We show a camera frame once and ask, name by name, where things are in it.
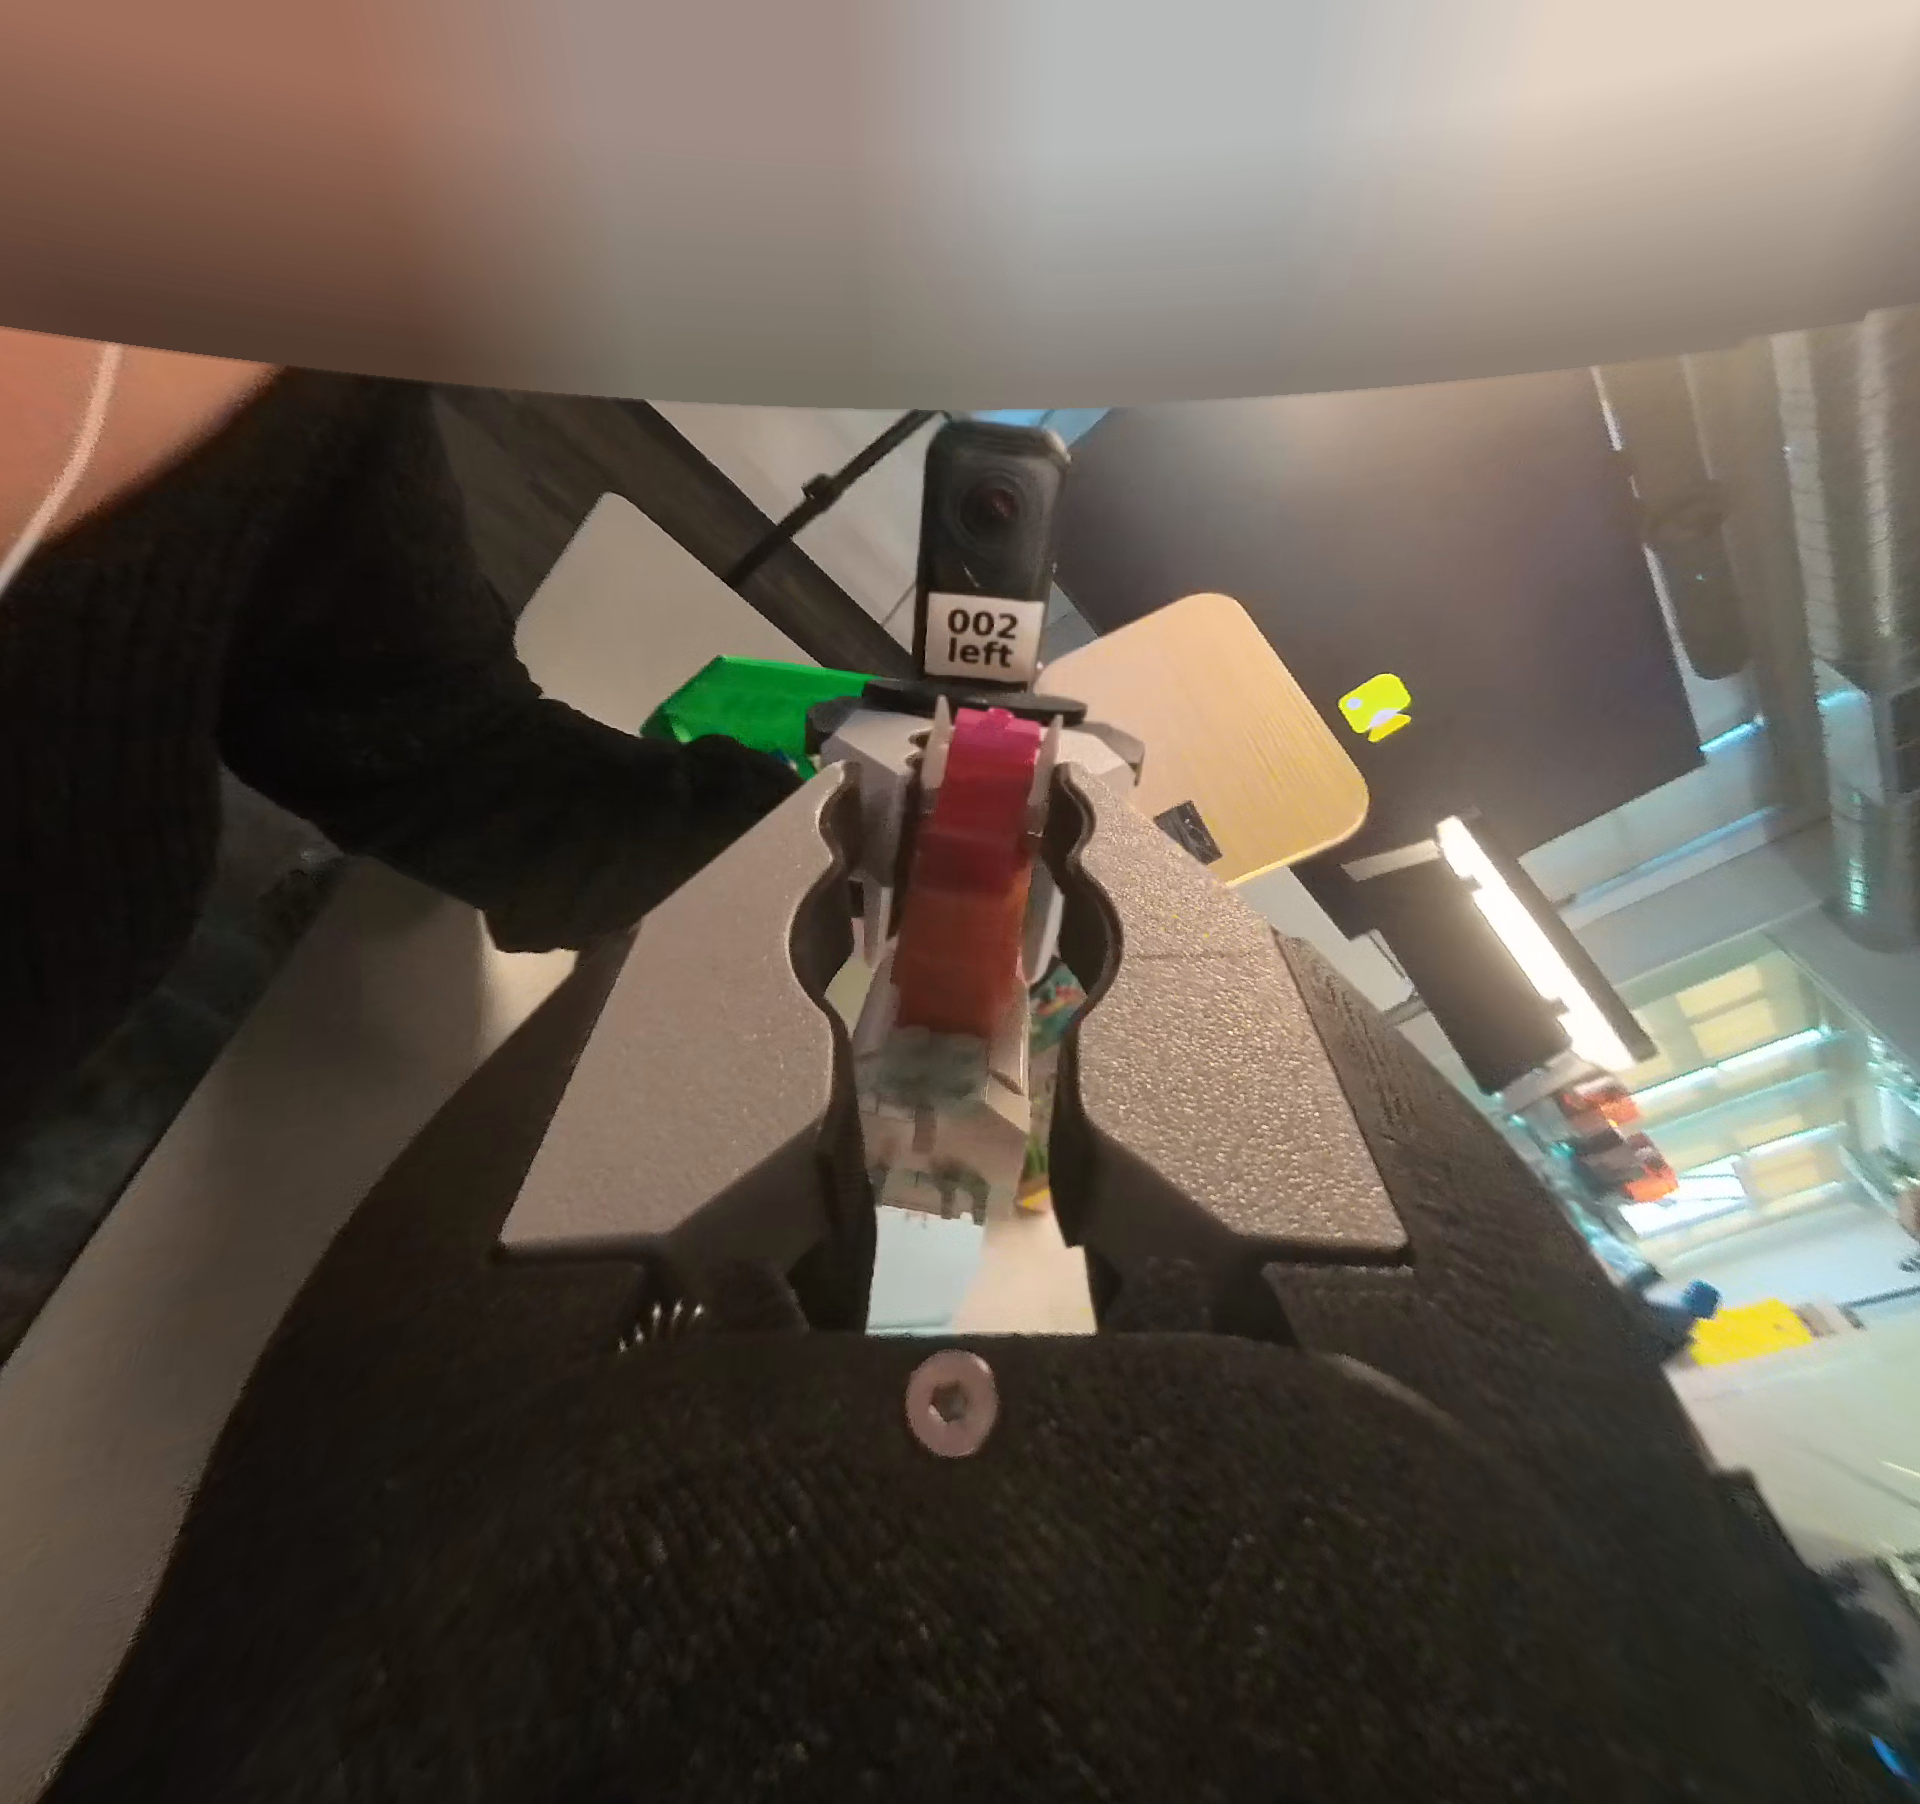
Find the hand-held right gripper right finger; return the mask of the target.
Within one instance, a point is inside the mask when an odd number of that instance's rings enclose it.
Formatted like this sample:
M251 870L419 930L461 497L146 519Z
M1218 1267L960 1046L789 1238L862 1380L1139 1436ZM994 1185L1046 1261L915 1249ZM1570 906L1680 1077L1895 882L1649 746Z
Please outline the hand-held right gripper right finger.
M1084 762L1053 776L1046 865L1084 990L1058 1057L1053 1212L1091 1293L1187 1261L1403 1267L1408 1231L1269 919Z

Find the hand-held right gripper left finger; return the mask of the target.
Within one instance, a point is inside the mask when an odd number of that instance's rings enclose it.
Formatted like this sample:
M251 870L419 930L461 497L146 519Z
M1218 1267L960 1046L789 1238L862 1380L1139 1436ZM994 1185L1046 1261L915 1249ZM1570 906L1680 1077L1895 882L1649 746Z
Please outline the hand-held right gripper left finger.
M872 1286L872 1185L849 1027L855 779L809 776L669 898L573 1057L505 1258L627 1258L671 1286L774 1261L797 1293Z

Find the green bin with lego pieces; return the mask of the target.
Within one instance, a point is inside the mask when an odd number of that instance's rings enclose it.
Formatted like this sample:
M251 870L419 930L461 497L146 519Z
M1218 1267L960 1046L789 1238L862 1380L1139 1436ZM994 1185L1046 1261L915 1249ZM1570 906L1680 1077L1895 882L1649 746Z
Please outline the green bin with lego pieces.
M843 697L855 698L862 689L868 689L868 673L843 673L843 666L719 657L691 681L680 681L641 715L638 733L653 733L653 742L732 733L809 776L809 711Z

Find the white lego animal model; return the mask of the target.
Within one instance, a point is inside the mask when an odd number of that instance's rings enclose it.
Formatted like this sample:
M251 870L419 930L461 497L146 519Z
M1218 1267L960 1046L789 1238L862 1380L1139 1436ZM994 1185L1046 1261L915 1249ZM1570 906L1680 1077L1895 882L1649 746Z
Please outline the white lego animal model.
M949 705L915 742L883 942L849 1027L878 1205L1015 1218L1033 1142L1033 976L1058 930L1038 865L1062 711Z

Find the light wooden chair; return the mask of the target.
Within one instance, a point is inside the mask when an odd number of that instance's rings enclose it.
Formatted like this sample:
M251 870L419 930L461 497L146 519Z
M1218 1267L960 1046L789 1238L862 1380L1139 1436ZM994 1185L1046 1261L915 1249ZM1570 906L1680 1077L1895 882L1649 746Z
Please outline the light wooden chair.
M1038 689L1144 746L1139 812L1226 882L1352 842L1370 820L1355 760L1226 590L1046 658Z

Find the black pole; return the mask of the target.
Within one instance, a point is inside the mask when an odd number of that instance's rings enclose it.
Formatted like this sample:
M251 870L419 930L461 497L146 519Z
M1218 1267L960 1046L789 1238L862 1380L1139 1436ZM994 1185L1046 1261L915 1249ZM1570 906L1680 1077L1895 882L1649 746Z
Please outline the black pole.
M809 525L819 525L872 464L883 464L907 435L941 422L941 406L907 406L878 435L868 435L843 464L804 475L804 495L774 519L719 582L743 590L774 550L789 550Z

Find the white ceiling lamp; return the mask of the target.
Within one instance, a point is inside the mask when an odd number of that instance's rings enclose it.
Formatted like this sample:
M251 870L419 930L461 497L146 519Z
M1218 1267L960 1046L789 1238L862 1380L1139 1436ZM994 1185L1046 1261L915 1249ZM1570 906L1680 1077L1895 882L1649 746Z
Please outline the white ceiling lamp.
M1338 854L1332 906L1383 942L1482 1098L1545 1066L1626 1076L1656 1057L1615 984L1476 812L1442 818L1415 842Z

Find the silver ventilation duct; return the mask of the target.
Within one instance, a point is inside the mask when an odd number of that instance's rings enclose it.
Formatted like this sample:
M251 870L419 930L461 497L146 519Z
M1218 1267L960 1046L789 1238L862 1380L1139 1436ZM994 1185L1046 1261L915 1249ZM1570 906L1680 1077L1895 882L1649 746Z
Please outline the silver ventilation duct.
M1769 338L1820 715L1832 919L1920 942L1920 311Z

